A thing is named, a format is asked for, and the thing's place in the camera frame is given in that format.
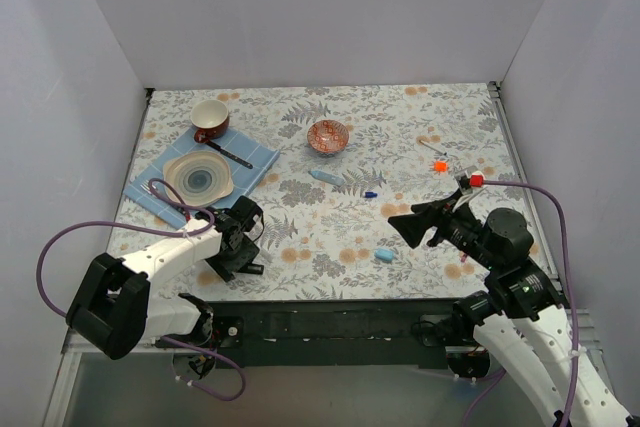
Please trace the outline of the orange pen cap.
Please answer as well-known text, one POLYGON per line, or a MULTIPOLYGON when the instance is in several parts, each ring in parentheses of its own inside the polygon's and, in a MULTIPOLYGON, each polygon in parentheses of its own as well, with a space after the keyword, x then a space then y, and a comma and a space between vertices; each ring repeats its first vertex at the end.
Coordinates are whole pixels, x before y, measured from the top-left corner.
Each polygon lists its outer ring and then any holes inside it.
POLYGON ((433 169, 435 172, 446 172, 448 170, 448 165, 444 161, 436 161, 433 169))

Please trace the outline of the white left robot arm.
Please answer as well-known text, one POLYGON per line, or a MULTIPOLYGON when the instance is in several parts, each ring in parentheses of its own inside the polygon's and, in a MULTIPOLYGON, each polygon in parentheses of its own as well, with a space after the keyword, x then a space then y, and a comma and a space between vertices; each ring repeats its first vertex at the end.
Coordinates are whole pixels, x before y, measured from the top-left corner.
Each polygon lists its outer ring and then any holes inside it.
POLYGON ((164 298, 162 288, 194 266, 225 282, 238 273, 260 275, 259 247, 249 237, 263 221, 262 209, 246 196, 232 207, 208 209, 188 221, 176 237, 115 258, 95 257, 68 308, 67 325, 113 360, 140 341, 163 336, 204 347, 214 339, 214 310, 185 292, 164 298))

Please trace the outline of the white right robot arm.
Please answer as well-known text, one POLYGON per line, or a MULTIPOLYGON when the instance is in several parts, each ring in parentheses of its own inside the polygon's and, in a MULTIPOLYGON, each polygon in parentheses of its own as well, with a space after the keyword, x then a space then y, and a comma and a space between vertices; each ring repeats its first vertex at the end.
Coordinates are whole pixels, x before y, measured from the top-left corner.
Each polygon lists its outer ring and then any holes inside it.
POLYGON ((454 304, 446 326, 464 344, 478 343, 501 364, 549 426, 636 426, 589 357, 573 345, 567 302, 529 255, 525 217, 509 208, 485 221, 459 197, 414 205, 388 222, 411 248, 446 241, 489 274, 485 290, 454 304))

